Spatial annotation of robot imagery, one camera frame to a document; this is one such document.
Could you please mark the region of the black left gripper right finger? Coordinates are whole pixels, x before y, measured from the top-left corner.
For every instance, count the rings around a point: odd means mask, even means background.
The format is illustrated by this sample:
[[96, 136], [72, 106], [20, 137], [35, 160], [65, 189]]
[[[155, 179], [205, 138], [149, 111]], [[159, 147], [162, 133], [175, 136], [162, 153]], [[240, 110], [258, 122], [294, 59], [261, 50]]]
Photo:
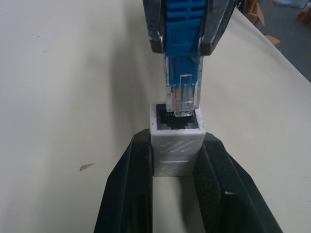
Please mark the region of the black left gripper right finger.
[[251, 176], [207, 133], [193, 169], [206, 233], [283, 233]]

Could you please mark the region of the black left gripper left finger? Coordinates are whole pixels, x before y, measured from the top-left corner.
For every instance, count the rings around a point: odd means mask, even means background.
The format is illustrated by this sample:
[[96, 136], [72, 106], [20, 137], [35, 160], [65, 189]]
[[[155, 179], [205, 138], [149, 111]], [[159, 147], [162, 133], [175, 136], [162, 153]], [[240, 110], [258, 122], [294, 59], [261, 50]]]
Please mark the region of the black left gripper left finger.
[[153, 232], [150, 130], [136, 133], [107, 178], [94, 233]]

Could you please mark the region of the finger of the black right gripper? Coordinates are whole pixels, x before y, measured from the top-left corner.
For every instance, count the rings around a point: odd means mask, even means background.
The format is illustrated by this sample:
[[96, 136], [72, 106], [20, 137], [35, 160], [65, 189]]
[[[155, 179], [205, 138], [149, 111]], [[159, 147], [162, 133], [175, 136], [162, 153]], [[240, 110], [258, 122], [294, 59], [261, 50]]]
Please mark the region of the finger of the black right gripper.
[[152, 52], [165, 53], [166, 0], [142, 0]]
[[224, 34], [235, 8], [235, 0], [207, 0], [200, 55], [210, 56]]

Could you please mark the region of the white ethernet coupler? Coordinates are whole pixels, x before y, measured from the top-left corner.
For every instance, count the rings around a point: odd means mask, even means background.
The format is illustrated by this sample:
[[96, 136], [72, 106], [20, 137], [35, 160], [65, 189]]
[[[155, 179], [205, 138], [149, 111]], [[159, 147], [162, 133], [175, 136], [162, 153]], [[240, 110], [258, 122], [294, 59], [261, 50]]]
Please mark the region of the white ethernet coupler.
[[155, 177], [190, 175], [206, 135], [200, 109], [176, 117], [164, 102], [150, 107], [150, 134]]

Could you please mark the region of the brown cardboard box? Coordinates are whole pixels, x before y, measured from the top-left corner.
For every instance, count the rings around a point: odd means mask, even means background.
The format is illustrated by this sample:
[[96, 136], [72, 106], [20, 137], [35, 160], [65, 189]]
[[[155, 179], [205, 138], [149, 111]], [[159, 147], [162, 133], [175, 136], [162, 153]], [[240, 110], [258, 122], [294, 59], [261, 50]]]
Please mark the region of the brown cardboard box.
[[247, 0], [244, 15], [252, 22], [256, 24], [259, 21], [262, 26], [265, 26], [264, 14], [257, 3], [257, 0]]

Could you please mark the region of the flat cardboard piece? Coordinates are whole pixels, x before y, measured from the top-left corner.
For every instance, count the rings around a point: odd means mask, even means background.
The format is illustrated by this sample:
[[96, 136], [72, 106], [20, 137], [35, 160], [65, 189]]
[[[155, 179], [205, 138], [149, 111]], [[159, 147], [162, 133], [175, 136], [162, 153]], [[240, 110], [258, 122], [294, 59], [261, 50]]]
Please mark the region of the flat cardboard piece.
[[280, 40], [279, 39], [276, 39], [275, 37], [271, 36], [271, 35], [268, 35], [268, 34], [265, 34], [264, 35], [276, 48], [279, 47], [280, 45]]

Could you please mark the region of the orange object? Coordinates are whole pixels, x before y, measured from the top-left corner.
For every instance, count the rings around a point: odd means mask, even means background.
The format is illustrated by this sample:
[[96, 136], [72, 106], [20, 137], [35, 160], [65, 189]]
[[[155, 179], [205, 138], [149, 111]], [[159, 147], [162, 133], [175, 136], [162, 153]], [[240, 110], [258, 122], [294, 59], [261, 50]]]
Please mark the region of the orange object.
[[301, 11], [297, 15], [297, 19], [299, 19], [300, 22], [303, 24], [309, 24], [309, 22], [311, 21], [311, 8]]

